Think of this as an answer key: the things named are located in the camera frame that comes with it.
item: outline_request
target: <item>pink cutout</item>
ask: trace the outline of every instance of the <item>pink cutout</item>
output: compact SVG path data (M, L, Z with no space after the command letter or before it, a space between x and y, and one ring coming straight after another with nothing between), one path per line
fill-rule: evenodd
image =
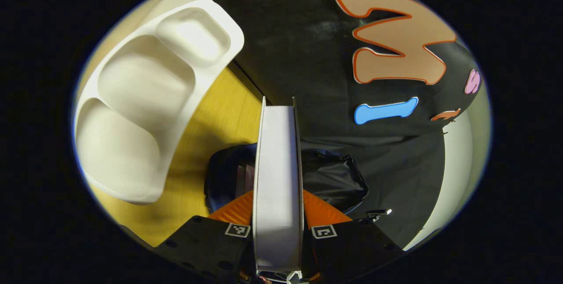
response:
M467 79L467 84L465 84L465 94L475 93L479 89L479 83L481 82L481 75L476 70L471 70L469 73L469 78Z

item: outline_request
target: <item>black plastic mount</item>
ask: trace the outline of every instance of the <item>black plastic mount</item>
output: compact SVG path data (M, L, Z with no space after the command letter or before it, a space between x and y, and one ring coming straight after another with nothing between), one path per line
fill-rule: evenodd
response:
M202 282L234 284L250 234L250 226L193 216L154 252L201 276Z
M324 284L349 282L405 253L369 218L316 226L311 232Z

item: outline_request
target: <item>white plastic tray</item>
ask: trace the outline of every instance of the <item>white plastic tray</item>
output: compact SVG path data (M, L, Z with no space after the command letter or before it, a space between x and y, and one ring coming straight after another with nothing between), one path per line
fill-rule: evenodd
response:
M161 196L195 108L244 43L219 5L188 1L119 42L78 99L74 144L84 176L133 204Z

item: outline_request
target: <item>orange letter cutout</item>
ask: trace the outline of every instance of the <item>orange letter cutout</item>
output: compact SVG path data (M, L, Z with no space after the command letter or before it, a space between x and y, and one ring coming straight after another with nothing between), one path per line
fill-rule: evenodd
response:
M436 14L412 0L336 0L348 15L365 18L372 10L404 14L378 20L353 31L358 40L397 52L379 54L362 47L354 52L354 79L360 84L386 78L402 78L435 84L446 65L428 45L456 41L456 34Z
M436 121L440 118L449 119L449 118L452 118L452 117L456 117L459 114L460 111L461 111L461 108L458 108L457 110L448 110L447 112L437 114L436 116L432 117L432 119L430 119L430 120Z

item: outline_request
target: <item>orange gripper part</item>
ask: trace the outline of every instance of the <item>orange gripper part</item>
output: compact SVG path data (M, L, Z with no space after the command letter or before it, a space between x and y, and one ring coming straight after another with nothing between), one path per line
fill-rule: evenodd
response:
M303 206L309 229L312 226L326 226L352 221L340 210L306 190L303 190Z
M237 225L250 225L252 216L253 191L247 192L243 196L219 208L207 218L219 220L221 222L231 222Z

